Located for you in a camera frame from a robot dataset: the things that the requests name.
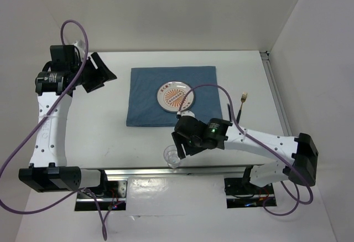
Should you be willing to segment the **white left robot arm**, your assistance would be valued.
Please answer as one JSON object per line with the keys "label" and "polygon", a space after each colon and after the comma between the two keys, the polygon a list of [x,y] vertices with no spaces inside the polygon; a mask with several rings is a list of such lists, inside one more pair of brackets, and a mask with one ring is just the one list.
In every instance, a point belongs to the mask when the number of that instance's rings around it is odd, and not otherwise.
{"label": "white left robot arm", "polygon": [[104,64],[97,52],[87,58],[85,43],[52,45],[51,61],[35,79],[40,123],[35,148],[28,168],[19,170],[19,179],[39,193],[75,191],[89,188],[97,197],[105,196],[109,183],[101,169],[68,166],[65,135],[69,108],[74,90],[82,86],[86,92],[95,91],[105,82],[117,77]]}

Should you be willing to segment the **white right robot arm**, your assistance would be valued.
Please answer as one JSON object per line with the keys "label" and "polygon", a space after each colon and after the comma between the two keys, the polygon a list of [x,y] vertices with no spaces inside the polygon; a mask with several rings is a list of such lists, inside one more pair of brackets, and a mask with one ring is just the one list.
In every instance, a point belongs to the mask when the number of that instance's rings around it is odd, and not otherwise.
{"label": "white right robot arm", "polygon": [[254,193],[267,184],[289,180],[301,186],[316,183],[318,150],[310,135],[276,136],[212,118],[203,123],[182,116],[171,134],[181,159],[205,150],[237,150],[273,159],[272,163],[246,168],[242,189]]}

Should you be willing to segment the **dark handled knife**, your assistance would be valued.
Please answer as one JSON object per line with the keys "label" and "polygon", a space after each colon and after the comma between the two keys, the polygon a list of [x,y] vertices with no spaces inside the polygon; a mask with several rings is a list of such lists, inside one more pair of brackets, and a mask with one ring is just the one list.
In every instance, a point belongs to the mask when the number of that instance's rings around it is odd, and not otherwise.
{"label": "dark handled knife", "polygon": [[227,111],[228,111],[229,121],[232,122],[232,121],[233,121],[233,118],[232,118],[232,112],[231,112],[231,106],[230,106],[230,104],[227,104]]}

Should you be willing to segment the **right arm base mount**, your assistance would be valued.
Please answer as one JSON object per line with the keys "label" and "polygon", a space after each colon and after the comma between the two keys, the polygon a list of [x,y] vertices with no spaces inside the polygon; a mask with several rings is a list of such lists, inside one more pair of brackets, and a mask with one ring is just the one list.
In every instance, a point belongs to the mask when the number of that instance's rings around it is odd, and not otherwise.
{"label": "right arm base mount", "polygon": [[243,184],[242,178],[224,178],[224,192],[228,209],[262,207],[266,201],[266,207],[276,207],[277,201],[274,188],[271,184],[265,187],[254,187]]}

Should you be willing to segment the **clear plastic cup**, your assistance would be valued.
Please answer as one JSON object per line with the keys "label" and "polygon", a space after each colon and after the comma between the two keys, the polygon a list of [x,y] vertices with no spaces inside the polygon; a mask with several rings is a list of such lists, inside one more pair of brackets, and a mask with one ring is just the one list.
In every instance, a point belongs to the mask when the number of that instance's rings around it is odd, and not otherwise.
{"label": "clear plastic cup", "polygon": [[175,145],[168,146],[163,153],[164,159],[170,168],[178,168],[180,166],[180,158]]}

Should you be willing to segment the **orange patterned plate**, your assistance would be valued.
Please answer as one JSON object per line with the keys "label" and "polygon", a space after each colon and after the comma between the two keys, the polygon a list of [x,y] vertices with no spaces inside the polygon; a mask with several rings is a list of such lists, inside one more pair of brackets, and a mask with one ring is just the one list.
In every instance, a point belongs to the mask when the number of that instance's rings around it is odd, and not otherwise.
{"label": "orange patterned plate", "polygon": [[179,108],[182,111],[188,110],[195,102],[194,92],[190,92],[191,87],[180,81],[169,81],[163,84],[157,91],[157,102],[160,107],[167,112],[178,112]]}

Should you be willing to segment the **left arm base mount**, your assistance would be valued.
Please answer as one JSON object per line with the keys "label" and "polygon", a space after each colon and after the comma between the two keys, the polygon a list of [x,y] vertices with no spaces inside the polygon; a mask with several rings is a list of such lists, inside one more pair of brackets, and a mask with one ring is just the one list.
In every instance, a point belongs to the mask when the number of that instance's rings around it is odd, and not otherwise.
{"label": "left arm base mount", "polygon": [[[89,188],[96,196],[98,205],[103,212],[126,210],[126,196],[128,181],[126,179],[109,180],[106,172],[100,170],[101,179],[97,187]],[[97,211],[93,196],[86,190],[77,194],[75,203],[76,212]]]}

